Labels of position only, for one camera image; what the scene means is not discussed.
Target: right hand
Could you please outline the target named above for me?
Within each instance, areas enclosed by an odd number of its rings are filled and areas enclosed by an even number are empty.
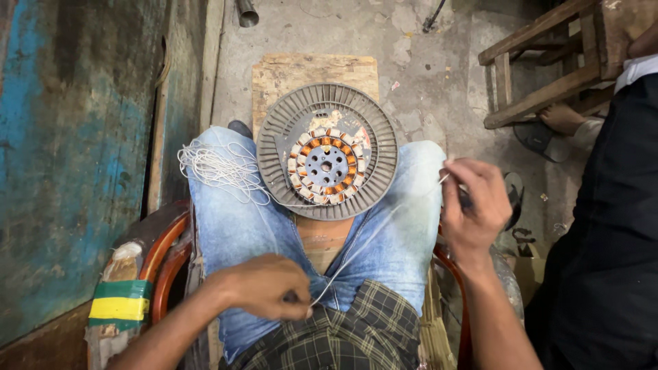
[[[500,169],[470,158],[444,162],[443,237],[462,273],[492,265],[489,246],[512,215]],[[458,183],[468,187],[472,207],[462,209]]]
[[[223,291],[230,307],[269,320],[304,320],[311,316],[309,278],[291,259],[274,253],[219,270],[206,278],[202,287]],[[284,302],[288,292],[296,302]]]

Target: wooden stool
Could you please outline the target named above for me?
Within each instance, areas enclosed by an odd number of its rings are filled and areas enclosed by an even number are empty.
[[[655,0],[568,0],[537,18],[514,34],[479,55],[480,65],[495,65],[498,110],[484,119],[486,128],[498,128],[523,120],[548,105],[576,95],[602,81],[614,81],[623,71],[627,59],[632,29],[648,28],[655,20],[658,1]],[[580,19],[581,31],[557,49],[540,55],[540,65],[550,65],[575,53],[582,53],[585,65],[572,70],[555,82],[512,102],[509,55],[517,51],[537,49],[533,43],[552,29]],[[614,93],[614,85],[597,90],[589,98],[572,104],[572,108],[587,116],[600,110]]]

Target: green tape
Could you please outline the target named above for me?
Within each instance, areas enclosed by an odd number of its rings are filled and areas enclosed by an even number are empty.
[[[139,328],[144,323],[146,323],[147,318],[144,315],[143,321],[138,320],[121,320],[121,319],[89,319],[89,326],[96,327],[98,325],[111,325],[114,324],[116,329],[120,332],[125,330],[130,330],[134,328]]]
[[[124,298],[147,298],[148,300],[150,300],[152,289],[153,289],[153,284],[151,284],[148,280],[100,282],[96,286],[96,292],[94,292],[93,297],[95,299],[124,297]]]

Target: checkered cloth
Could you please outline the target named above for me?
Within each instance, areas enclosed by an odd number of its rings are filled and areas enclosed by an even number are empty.
[[[347,312],[316,306],[283,322],[229,365],[248,369],[416,369],[420,320],[409,302],[366,280]]]

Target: yellow tape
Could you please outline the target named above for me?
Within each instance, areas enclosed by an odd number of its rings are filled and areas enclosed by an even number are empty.
[[[91,303],[90,318],[144,320],[144,313],[149,312],[149,300],[146,298],[96,298]]]

